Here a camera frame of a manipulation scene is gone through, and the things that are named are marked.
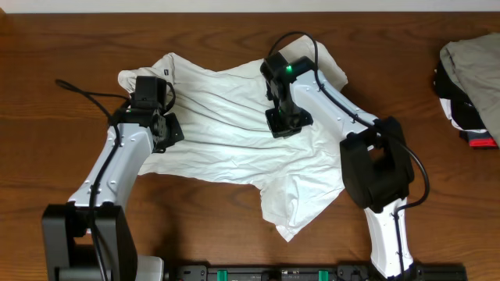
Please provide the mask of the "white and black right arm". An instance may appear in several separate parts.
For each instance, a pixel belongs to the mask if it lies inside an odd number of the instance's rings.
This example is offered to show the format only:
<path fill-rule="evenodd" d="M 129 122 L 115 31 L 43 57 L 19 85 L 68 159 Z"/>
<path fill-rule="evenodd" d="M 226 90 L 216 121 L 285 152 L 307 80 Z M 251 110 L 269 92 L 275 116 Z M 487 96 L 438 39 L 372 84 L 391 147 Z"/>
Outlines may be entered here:
<path fill-rule="evenodd" d="M 281 53 L 260 66 L 266 96 L 274 107 L 266 111 L 275 138 L 291 137 L 319 123 L 341 135 L 341 176 L 351 199 L 364 210 L 369 225 L 372 266 L 381 278 L 404 280 L 413 265 L 405 234 L 411 162 L 399 122 L 379 119 L 357 108 L 321 73 L 315 59 L 288 62 Z"/>

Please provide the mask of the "white t-shirt black print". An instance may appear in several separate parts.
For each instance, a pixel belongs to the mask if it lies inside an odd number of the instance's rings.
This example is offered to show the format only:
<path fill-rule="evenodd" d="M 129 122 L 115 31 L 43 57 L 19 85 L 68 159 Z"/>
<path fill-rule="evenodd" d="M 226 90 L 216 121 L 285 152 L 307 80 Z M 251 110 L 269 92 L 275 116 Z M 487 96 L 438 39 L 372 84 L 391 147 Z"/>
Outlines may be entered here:
<path fill-rule="evenodd" d="M 173 112 L 184 139 L 149 156 L 141 173 L 251 184 L 259 189 L 263 218 L 291 240 L 343 191 L 340 136 L 313 124 L 292 137 L 273 137 L 261 64 L 213 71 L 171 52 L 153 66 L 120 72 L 118 82 L 132 91 L 138 76 L 157 76 L 177 94 Z"/>

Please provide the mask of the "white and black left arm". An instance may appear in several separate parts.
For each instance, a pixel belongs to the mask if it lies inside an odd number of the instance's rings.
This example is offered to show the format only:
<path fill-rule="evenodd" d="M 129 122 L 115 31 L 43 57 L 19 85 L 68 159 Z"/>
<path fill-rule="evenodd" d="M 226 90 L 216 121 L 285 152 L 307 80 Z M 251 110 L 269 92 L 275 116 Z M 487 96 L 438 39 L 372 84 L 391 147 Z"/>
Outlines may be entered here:
<path fill-rule="evenodd" d="M 42 216 L 50 280 L 161 280 L 164 261 L 137 252 L 125 209 L 145 160 L 182 141 L 174 113 L 120 109 L 92 170 L 65 204 Z"/>

